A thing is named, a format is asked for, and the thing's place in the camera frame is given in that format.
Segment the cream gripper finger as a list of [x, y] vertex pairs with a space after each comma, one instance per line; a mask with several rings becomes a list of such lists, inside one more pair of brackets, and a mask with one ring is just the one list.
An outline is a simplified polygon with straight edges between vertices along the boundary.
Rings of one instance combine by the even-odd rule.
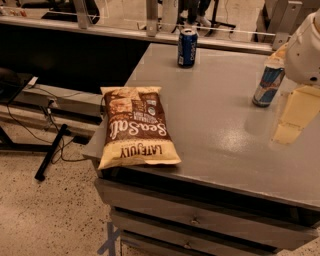
[[294, 143], [319, 112], [320, 87], [301, 85], [296, 88], [288, 95], [273, 140], [280, 144]]
[[283, 68], [285, 64], [286, 50], [288, 44], [283, 44], [279, 49], [272, 53], [265, 61], [264, 65], [273, 69]]

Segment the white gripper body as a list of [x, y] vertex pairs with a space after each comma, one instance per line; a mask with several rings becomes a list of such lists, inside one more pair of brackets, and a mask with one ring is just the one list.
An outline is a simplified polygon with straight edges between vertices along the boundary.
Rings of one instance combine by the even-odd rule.
[[320, 85], [320, 9], [309, 14], [290, 38], [285, 73], [296, 83]]

